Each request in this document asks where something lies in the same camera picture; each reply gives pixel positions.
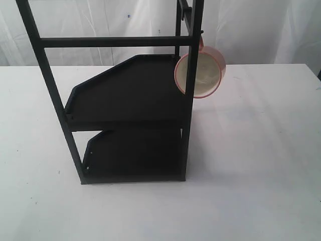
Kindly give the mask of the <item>pink ceramic mug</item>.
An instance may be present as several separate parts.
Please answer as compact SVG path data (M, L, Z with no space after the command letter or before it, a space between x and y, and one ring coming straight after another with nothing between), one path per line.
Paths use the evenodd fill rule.
M177 88L186 92L188 54L181 57L174 70L174 80ZM200 38L198 62L196 70L194 98L205 98L213 94L221 84L226 73L226 62L215 48L205 46Z

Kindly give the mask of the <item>black metal shelf rack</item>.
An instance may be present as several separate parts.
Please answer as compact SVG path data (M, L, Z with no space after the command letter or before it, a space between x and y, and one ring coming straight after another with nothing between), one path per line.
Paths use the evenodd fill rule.
M204 2L177 1L174 36L42 38L16 2L81 184L185 181ZM47 48L174 47L133 56L62 103Z

